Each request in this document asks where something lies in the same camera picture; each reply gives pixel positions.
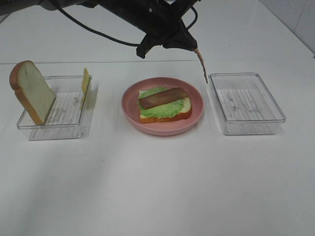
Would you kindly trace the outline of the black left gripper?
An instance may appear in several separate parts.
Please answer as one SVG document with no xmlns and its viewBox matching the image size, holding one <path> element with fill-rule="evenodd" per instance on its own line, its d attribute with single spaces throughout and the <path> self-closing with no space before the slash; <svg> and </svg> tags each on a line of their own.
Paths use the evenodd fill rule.
<svg viewBox="0 0 315 236">
<path fill-rule="evenodd" d="M 146 3 L 143 24 L 145 37 L 136 48 L 136 54 L 144 59 L 154 47 L 176 48 L 193 51 L 197 41 L 189 33 L 182 17 L 193 7 L 195 0 L 176 0 L 169 4 L 164 0 L 149 0 Z"/>
</svg>

